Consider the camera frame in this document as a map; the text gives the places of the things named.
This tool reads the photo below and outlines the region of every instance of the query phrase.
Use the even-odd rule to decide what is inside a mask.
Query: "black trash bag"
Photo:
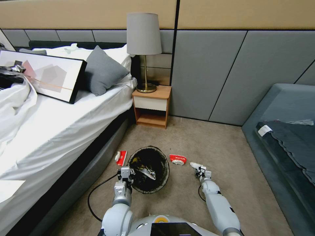
[[[129,158],[128,165],[136,174],[132,187],[143,194],[157,192],[167,183],[170,166],[164,153],[157,147],[148,146],[138,149]],[[153,180],[138,171],[143,167],[154,171],[156,179]]]

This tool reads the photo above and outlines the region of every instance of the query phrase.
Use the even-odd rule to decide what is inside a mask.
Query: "black headboard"
[[[104,43],[104,42],[62,42],[62,41],[29,41],[30,49],[34,48],[58,48],[70,46],[77,43],[79,48],[94,49],[97,45],[101,49],[121,48],[125,43]],[[138,55],[131,58],[131,75],[135,77],[138,84],[141,83],[140,57]]]

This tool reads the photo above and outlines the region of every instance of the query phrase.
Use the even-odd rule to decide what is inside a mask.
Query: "white pillow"
[[[76,43],[71,44],[71,46],[64,46],[54,49],[36,48],[33,50],[46,50],[48,56],[67,57],[81,60],[86,60],[93,51],[91,49],[78,48]],[[127,44],[122,48],[105,49],[104,52],[106,52],[107,55],[120,63],[127,70],[131,70],[131,57],[134,57],[134,55],[127,53]]]

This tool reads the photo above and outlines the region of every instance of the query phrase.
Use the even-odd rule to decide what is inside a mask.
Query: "black cable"
[[[94,192],[95,189],[97,189],[98,187],[100,187],[102,184],[106,183],[107,181],[111,180],[112,178],[114,178],[116,175],[118,175],[118,173],[116,173],[115,175],[113,175],[112,177],[110,177],[109,179],[105,180],[104,182],[100,183],[99,185],[97,185],[95,188],[92,189],[92,191],[89,193],[88,195],[88,207],[90,209],[90,212],[92,213],[92,215],[99,220],[100,222],[102,222],[101,218],[98,218],[97,215],[93,212],[91,205],[90,205],[90,196],[91,194]]]
[[[201,185],[199,186],[199,188],[198,188],[198,194],[199,194],[199,197],[201,198],[201,200],[203,200],[204,202],[206,201],[206,200],[204,200],[202,197],[201,197],[201,195],[200,195],[200,188],[201,188]]]

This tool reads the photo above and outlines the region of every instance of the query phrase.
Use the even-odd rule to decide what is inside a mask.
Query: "floor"
[[[264,178],[240,127],[170,117],[167,129],[131,125],[118,150],[128,150],[128,158],[137,149],[153,145],[169,154],[183,155],[188,162],[204,164],[212,171],[212,180],[220,187],[236,212],[244,235],[293,235],[276,199]],[[117,171],[112,159],[91,189]],[[103,218],[114,196],[112,179],[91,196],[91,206]],[[170,163],[170,177],[153,194],[132,193],[134,219],[149,214],[179,216],[218,235],[205,202],[197,193],[200,183],[189,163]],[[87,191],[49,230],[49,235],[96,236],[100,222],[89,212]]]

